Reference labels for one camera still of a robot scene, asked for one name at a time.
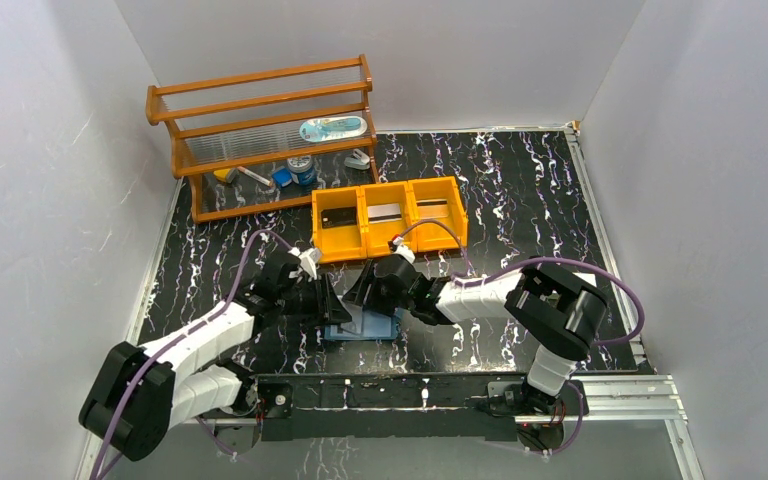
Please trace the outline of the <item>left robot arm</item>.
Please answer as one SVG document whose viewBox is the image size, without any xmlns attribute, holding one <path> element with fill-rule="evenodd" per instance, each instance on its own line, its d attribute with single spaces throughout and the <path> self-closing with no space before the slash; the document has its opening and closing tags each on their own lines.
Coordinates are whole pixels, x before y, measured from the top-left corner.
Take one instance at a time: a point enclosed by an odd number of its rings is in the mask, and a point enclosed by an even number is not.
<svg viewBox="0 0 768 480">
<path fill-rule="evenodd" d="M 108 352 L 78 415 L 126 458 L 147 457 L 173 427 L 212 410 L 260 407 L 253 375 L 226 353 L 281 322 L 321 327 L 350 320 L 317 248 L 274 252 L 261 271 L 202 317 L 137 346 Z"/>
</svg>

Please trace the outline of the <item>yellow grey sponge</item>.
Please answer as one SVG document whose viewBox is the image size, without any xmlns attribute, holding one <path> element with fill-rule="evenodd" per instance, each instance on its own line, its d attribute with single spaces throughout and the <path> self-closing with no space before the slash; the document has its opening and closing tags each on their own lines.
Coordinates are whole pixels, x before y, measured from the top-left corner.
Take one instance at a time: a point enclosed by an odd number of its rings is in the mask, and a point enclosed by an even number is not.
<svg viewBox="0 0 768 480">
<path fill-rule="evenodd" d="M 222 184 L 232 184 L 239 175 L 239 171 L 236 168 L 219 169 L 215 170 L 213 175 Z"/>
</svg>

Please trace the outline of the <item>left yellow plastic bin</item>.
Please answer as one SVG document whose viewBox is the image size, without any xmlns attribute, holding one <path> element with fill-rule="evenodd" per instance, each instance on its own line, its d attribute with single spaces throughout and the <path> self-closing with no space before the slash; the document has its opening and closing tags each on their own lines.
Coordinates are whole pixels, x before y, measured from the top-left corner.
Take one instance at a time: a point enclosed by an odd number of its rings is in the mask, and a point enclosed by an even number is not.
<svg viewBox="0 0 768 480">
<path fill-rule="evenodd" d="M 312 240 L 321 252 L 322 263 L 354 261 L 366 257 L 366 248 L 360 215 L 361 190 L 344 187 L 314 190 L 312 194 Z M 353 226 L 323 229 L 321 211 L 339 207 L 356 207 L 358 222 Z"/>
</svg>

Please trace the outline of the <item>orange card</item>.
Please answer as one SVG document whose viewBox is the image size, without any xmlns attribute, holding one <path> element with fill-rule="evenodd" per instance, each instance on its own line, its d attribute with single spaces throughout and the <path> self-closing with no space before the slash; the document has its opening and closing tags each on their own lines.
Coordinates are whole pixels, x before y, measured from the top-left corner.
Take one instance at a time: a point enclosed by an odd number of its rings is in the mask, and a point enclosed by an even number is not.
<svg viewBox="0 0 768 480">
<path fill-rule="evenodd" d="M 450 215 L 450 206 L 444 199 L 423 200 L 417 202 L 420 219 L 441 219 Z"/>
</svg>

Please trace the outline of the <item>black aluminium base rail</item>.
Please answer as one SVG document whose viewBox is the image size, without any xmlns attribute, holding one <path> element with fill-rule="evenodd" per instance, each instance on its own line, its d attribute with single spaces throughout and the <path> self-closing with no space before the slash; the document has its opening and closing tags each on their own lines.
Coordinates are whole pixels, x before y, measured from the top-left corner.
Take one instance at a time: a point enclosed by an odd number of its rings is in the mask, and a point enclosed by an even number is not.
<svg viewBox="0 0 768 480">
<path fill-rule="evenodd" d="M 555 400 L 530 400 L 521 374 L 250 375 L 202 372 L 176 385 L 146 379 L 115 422 L 112 445 L 146 458 L 174 427 L 245 428 L 258 442 L 319 437 L 480 437 L 543 455 L 585 421 L 682 421 L 671 378 L 584 375 Z"/>
</svg>

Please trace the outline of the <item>wooden shelf rack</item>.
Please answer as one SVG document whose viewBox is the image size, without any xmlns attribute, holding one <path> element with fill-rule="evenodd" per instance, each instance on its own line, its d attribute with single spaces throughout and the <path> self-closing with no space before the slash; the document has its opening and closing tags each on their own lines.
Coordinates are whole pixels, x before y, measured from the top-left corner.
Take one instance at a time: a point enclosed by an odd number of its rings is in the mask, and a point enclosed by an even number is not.
<svg viewBox="0 0 768 480">
<path fill-rule="evenodd" d="M 377 183 L 379 169 L 352 173 L 338 156 L 354 149 L 375 155 L 370 109 L 373 78 L 360 54 L 339 60 L 232 75 L 147 89 L 145 116 L 164 125 L 171 142 L 171 171 L 190 188 L 191 218 L 206 223 L 300 207 L 310 203 L 307 186 L 287 193 L 255 181 L 224 187 L 215 171 L 250 169 L 269 174 L 292 157 L 311 156 L 318 176 L 349 185 Z M 355 136 L 312 142 L 301 133 L 309 120 L 358 116 L 367 125 Z"/>
</svg>

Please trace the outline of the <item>white red marker pen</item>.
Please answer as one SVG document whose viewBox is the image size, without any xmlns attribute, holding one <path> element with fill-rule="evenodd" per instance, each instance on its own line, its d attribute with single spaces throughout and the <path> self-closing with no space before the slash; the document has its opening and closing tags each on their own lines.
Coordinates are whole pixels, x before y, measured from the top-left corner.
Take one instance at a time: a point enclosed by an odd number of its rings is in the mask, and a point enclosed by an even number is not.
<svg viewBox="0 0 768 480">
<path fill-rule="evenodd" d="M 273 180 L 271 178 L 264 177 L 248 168 L 238 167 L 237 170 L 266 187 L 271 188 L 274 185 Z"/>
</svg>

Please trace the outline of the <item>black card with stripe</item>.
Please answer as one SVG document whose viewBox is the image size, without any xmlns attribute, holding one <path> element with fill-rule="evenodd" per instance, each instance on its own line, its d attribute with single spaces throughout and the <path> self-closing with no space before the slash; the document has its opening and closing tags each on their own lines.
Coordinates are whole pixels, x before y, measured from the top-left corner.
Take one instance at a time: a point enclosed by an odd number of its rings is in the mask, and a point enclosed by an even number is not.
<svg viewBox="0 0 768 480">
<path fill-rule="evenodd" d="M 353 226 L 357 222 L 356 207 L 339 207 L 323 209 L 321 211 L 321 225 L 323 229 Z"/>
</svg>

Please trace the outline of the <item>blue white oval package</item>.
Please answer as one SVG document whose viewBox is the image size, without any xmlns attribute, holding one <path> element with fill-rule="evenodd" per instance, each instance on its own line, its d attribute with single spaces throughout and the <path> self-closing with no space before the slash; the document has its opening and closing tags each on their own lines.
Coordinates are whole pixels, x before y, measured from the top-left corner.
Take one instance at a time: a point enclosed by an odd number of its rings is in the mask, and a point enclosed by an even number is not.
<svg viewBox="0 0 768 480">
<path fill-rule="evenodd" d="M 306 120 L 299 127 L 302 140 L 322 143 L 362 136 L 368 129 L 361 116 L 320 117 Z"/>
</svg>

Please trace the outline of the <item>right yellow plastic bin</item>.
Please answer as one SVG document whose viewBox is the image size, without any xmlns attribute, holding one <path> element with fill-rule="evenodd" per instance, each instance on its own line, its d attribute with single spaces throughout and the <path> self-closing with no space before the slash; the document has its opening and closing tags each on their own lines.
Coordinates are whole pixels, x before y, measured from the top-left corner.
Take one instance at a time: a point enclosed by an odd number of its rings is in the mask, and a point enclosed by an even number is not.
<svg viewBox="0 0 768 480">
<path fill-rule="evenodd" d="M 468 215 L 457 178 L 454 176 L 408 181 L 416 203 L 419 220 L 436 220 L 449 230 L 426 223 L 412 234 L 419 252 L 459 249 L 468 245 Z"/>
</svg>

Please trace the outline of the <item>white stapler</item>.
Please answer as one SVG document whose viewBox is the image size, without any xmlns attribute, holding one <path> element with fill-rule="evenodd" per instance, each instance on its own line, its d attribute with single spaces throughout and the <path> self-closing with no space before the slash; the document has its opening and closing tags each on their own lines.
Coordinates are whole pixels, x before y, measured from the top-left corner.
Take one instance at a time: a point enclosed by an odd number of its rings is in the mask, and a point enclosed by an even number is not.
<svg viewBox="0 0 768 480">
<path fill-rule="evenodd" d="M 353 149 L 344 160 L 344 165 L 347 168 L 360 171 L 369 170 L 371 163 L 371 157 L 361 149 Z"/>
</svg>

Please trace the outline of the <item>grey striped card in bin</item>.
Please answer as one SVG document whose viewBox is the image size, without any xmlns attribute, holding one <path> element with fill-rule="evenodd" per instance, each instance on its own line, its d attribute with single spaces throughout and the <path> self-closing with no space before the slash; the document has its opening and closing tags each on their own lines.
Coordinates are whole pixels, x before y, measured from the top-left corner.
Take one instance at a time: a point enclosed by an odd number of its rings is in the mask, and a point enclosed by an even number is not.
<svg viewBox="0 0 768 480">
<path fill-rule="evenodd" d="M 402 211 L 398 203 L 369 205 L 367 217 L 370 223 L 396 221 L 402 218 Z"/>
</svg>

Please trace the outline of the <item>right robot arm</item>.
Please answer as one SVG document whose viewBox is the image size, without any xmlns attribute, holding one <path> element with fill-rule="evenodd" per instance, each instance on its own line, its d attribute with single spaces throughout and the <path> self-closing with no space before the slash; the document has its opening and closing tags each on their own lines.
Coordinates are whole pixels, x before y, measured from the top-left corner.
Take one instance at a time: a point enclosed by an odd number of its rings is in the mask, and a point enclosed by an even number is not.
<svg viewBox="0 0 768 480">
<path fill-rule="evenodd" d="M 400 254 L 369 260 L 343 294 L 346 305 L 380 315 L 402 309 L 427 325 L 514 320 L 537 341 L 527 392 L 557 397 L 585 360 L 608 314 L 608 300 L 571 272 L 574 261 L 533 257 L 486 278 L 428 277 Z"/>
</svg>

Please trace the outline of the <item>white blue round tin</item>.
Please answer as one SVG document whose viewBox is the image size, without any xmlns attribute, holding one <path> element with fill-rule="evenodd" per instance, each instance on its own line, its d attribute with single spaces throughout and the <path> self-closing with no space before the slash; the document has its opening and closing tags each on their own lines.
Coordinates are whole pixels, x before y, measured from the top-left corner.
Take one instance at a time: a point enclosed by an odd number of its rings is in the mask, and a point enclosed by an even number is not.
<svg viewBox="0 0 768 480">
<path fill-rule="evenodd" d="M 290 157 L 286 160 L 293 181 L 300 186 L 309 186 L 317 182 L 317 172 L 314 167 L 313 157 L 303 155 Z"/>
</svg>

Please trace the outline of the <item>small blue box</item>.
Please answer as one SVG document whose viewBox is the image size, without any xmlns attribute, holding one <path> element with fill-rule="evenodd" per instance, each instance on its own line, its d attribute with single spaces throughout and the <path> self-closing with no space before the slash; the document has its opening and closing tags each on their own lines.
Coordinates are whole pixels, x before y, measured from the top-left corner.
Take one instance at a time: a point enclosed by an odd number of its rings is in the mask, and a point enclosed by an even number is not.
<svg viewBox="0 0 768 480">
<path fill-rule="evenodd" d="M 286 188 L 294 183 L 292 174 L 287 168 L 279 168 L 271 174 L 275 185 L 280 188 Z"/>
</svg>

